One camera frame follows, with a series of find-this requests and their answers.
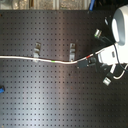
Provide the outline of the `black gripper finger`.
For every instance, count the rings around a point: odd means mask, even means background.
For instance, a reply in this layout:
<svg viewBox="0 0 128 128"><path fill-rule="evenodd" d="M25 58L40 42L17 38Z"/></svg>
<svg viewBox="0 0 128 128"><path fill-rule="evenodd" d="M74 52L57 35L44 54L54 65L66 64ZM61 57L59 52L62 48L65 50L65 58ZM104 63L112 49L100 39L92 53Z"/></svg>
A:
<svg viewBox="0 0 128 128"><path fill-rule="evenodd" d="M95 63L97 62L97 59L94 56L87 56L85 59L83 59L82 61L87 61L89 63Z"/></svg>
<svg viewBox="0 0 128 128"><path fill-rule="evenodd" d="M88 63L87 61L81 61L77 63L77 68L85 68L85 67L91 67L96 65L97 63Z"/></svg>

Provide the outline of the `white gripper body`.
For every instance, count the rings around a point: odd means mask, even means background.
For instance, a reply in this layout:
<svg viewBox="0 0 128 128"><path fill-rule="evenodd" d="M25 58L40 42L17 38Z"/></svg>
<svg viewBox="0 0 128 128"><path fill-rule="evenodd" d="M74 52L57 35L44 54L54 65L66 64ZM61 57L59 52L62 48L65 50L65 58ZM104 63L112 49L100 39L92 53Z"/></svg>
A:
<svg viewBox="0 0 128 128"><path fill-rule="evenodd" d="M117 63L116 53L113 47L104 48L98 54L98 60L100 63L113 65Z"/></svg>

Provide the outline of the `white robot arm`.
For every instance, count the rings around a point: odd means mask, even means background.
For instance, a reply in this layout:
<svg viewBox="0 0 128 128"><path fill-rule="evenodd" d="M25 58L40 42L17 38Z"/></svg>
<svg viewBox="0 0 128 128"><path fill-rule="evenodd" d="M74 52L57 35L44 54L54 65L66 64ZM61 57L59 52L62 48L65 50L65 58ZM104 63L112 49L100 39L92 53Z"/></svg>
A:
<svg viewBox="0 0 128 128"><path fill-rule="evenodd" d="M95 50L91 55L77 62L78 68L95 65L105 66L128 63L128 5L118 8L112 19L108 22L113 34L113 40L103 36L101 30L97 30L94 37L104 43L104 46Z"/></svg>

